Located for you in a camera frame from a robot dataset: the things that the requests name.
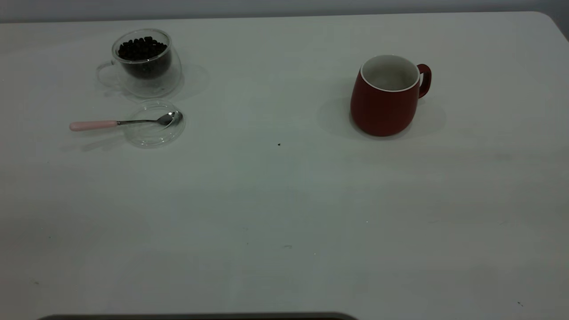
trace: glass saucer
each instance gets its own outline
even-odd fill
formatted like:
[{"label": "glass saucer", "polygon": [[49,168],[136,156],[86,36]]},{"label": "glass saucer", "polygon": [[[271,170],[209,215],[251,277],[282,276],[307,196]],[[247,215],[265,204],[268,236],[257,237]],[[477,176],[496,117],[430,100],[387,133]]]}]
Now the glass saucer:
[{"label": "glass saucer", "polygon": [[184,131],[185,119],[180,110],[168,101],[153,99],[142,101],[129,120],[156,120],[168,112],[176,112],[169,125],[147,122],[123,127],[126,140],[141,148],[156,148],[176,140]]}]

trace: glass cup handle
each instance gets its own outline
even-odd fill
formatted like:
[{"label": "glass cup handle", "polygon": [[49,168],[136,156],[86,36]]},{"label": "glass cup handle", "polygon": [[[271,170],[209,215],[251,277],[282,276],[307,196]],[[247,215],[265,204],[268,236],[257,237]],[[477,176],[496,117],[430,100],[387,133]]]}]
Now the glass cup handle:
[{"label": "glass cup handle", "polygon": [[101,65],[99,65],[97,67],[97,71],[96,71],[97,80],[99,80],[99,82],[106,87],[115,87],[117,85],[117,83],[111,83],[109,81],[105,81],[105,80],[101,79],[101,70],[103,70],[106,67],[112,67],[113,65],[114,65],[114,61],[111,60],[111,61],[107,61],[105,63],[102,63]]}]

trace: pink spoon handle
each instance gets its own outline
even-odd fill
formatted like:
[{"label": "pink spoon handle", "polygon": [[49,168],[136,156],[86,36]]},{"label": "pink spoon handle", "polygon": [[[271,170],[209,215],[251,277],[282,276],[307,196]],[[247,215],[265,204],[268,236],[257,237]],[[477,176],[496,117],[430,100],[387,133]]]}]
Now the pink spoon handle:
[{"label": "pink spoon handle", "polygon": [[113,120],[108,121],[83,121],[83,122],[72,122],[69,125],[71,131],[86,131],[102,128],[112,128],[117,126],[118,123]]}]

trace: red mug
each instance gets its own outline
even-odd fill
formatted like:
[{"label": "red mug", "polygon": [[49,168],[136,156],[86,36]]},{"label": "red mug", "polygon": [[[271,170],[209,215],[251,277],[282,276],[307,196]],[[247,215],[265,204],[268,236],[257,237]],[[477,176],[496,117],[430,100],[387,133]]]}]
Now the red mug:
[{"label": "red mug", "polygon": [[[421,73],[423,83],[419,84]],[[392,136],[413,120],[417,101],[431,86],[431,69],[394,55],[375,56],[360,68],[350,110],[356,125],[373,136]]]}]

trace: wall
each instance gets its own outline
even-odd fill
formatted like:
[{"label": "wall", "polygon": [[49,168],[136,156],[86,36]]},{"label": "wall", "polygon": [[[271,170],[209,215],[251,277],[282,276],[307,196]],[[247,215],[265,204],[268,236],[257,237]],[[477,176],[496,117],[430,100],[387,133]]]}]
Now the wall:
[{"label": "wall", "polygon": [[528,10],[569,34],[566,0],[1,0],[0,22]]}]

